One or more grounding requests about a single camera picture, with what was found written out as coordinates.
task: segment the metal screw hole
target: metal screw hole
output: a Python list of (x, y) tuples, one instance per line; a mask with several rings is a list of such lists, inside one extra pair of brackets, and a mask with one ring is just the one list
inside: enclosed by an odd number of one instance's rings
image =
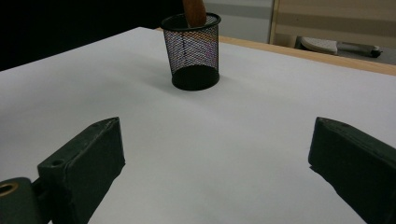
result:
[(18, 183), (6, 183), (0, 186), (0, 197), (6, 196), (18, 188)]

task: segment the white table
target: white table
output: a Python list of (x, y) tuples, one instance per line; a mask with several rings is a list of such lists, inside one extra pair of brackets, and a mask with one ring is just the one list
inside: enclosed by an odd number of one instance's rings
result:
[(309, 168), (314, 123), (396, 147), (396, 77), (222, 43), (219, 71), (175, 88), (163, 34), (137, 28), (1, 72), (0, 179), (120, 117), (126, 165), (90, 223), (364, 223)]

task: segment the mesh cup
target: mesh cup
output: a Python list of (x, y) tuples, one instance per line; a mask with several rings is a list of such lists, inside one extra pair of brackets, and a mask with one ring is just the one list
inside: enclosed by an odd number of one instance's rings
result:
[(219, 82), (220, 16), (206, 13), (206, 24), (190, 28), (184, 14), (161, 23), (172, 83), (184, 91), (200, 91)]

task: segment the wooden table edge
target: wooden table edge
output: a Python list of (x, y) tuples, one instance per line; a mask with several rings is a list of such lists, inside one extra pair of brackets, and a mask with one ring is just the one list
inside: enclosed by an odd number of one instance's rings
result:
[(273, 53), (280, 53), (284, 55), (289, 55), (293, 57), (303, 58), (307, 60), (312, 60), (320, 63), (328, 63), (343, 67), (349, 67), (369, 72), (375, 72), (385, 75), (396, 76), (396, 65), (386, 64), (386, 63), (375, 63), (370, 61), (364, 61), (359, 59), (351, 59), (341, 56), (329, 55), (324, 53), (317, 53), (313, 51), (301, 50), (301, 49), (291, 49), (286, 47), (280, 47), (276, 45), (264, 44), (260, 42), (238, 39), (228, 36), (219, 36), (219, 42), (232, 44), (240, 47), (266, 50)]

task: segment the table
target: table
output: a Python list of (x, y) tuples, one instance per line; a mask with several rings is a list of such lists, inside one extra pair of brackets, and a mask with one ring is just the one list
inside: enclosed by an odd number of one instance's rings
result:
[(307, 156), (316, 117), (396, 147), (396, 77), (219, 45), (219, 83), (171, 83), (163, 34), (136, 28), (0, 73), (0, 176), (119, 117), (126, 165), (90, 223), (364, 223)]

